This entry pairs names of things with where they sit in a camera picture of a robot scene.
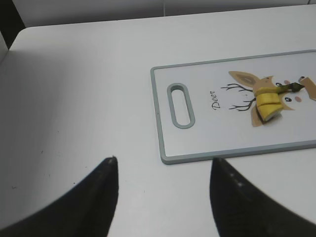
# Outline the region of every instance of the white table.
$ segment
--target white table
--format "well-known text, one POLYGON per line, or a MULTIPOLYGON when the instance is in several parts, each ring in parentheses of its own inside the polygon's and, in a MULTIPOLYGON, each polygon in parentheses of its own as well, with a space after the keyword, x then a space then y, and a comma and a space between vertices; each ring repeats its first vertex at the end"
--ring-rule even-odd
MULTIPOLYGON (((315 49, 315 21, 316 5, 308 5, 23 30, 0 66, 0 226, 43 208, 115 155, 109 236, 218 236, 211 161, 160 161, 150 68, 315 49)), ((315 155, 229 162, 316 222, 315 155)))

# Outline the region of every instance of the banana piece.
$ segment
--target banana piece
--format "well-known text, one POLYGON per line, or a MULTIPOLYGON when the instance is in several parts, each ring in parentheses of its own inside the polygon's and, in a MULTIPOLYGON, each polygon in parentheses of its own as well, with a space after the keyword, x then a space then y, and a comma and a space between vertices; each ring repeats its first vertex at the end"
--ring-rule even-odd
POLYGON ((281 104, 280 98, 276 93, 260 94, 256 98, 257 107, 267 104, 281 104))
POLYGON ((268 121, 283 110, 281 104, 269 104, 257 107, 263 121, 268 121))
POLYGON ((276 86, 276 87, 261 87, 254 94, 255 94, 255 97, 257 97, 258 95, 265 94, 265 93, 276 93, 276 94, 279 94, 282 91, 283 90, 282 90, 282 88, 280 86, 276 86))

